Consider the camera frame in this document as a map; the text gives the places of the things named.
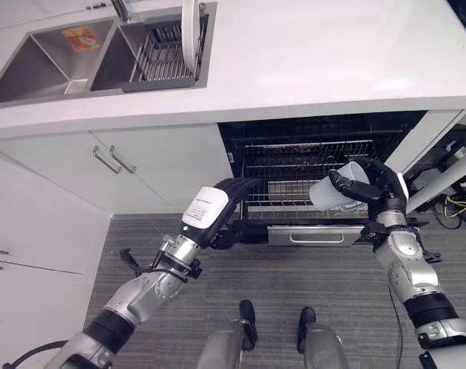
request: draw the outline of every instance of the clear plastic cup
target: clear plastic cup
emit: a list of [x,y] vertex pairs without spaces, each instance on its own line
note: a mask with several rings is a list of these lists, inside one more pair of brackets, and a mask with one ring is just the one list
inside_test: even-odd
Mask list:
[[[370,183],[363,168],[354,161],[350,161],[344,167],[339,168],[338,172],[340,175],[351,180]],[[347,198],[341,192],[338,192],[332,186],[331,179],[328,176],[310,187],[310,200],[315,209],[322,211],[336,208],[343,204],[359,203],[359,201]]]

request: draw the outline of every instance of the gray carpet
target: gray carpet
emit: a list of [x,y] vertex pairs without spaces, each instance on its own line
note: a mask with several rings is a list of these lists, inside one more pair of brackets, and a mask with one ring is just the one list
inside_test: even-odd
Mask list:
[[[103,249],[87,322],[115,290],[133,277],[118,258],[131,247],[142,264],[151,262],[163,234],[177,232],[177,214],[114,216]],[[435,264],[457,312],[466,319],[466,228],[448,231],[432,214],[421,230],[425,246],[443,254]],[[312,306],[318,321],[343,340],[351,368],[392,368],[398,356],[398,326],[387,283],[370,246],[351,248],[268,248],[237,245],[200,253],[204,272],[190,281],[122,349],[116,368],[195,367],[207,333],[238,317],[238,302],[250,299],[258,320],[258,345],[244,355],[244,367],[303,367],[296,352],[300,310]],[[413,327],[398,307],[404,329],[401,368],[420,367],[421,349]]]

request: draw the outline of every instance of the white countertop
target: white countertop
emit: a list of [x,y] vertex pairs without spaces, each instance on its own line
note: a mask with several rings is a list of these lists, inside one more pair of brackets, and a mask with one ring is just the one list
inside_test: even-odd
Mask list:
[[[0,71],[26,32],[113,14],[99,9],[0,30]],[[445,0],[218,0],[206,88],[0,108],[0,138],[454,108],[466,108],[466,31]]]

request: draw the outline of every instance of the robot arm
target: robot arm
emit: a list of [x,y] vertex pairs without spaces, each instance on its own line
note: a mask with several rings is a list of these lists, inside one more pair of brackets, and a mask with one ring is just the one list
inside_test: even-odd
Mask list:
[[404,182],[379,161],[358,159],[370,184],[329,173],[342,194],[368,203],[370,223],[361,235],[371,240],[388,282],[405,306],[425,352],[424,368],[466,367],[466,321],[445,296],[438,276],[423,257],[418,229],[407,226]]
[[201,248],[228,248],[237,234],[221,231],[236,204],[258,183],[252,179],[226,179],[214,188],[202,188],[184,212],[177,238],[165,236],[155,260],[141,268],[124,252],[140,274],[123,284],[100,314],[46,364],[45,368],[105,368],[140,324],[175,296],[188,278],[198,278]]

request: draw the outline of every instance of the sink basin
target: sink basin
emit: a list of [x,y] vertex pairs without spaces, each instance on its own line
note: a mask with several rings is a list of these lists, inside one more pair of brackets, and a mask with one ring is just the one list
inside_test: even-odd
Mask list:
[[185,62],[185,31],[181,9],[142,16],[142,22],[121,25],[112,36],[91,91],[120,88],[123,92],[203,87],[211,54],[215,3],[201,8],[198,48],[192,71]]
[[0,102],[84,91],[112,23],[106,19],[28,35],[0,77]]

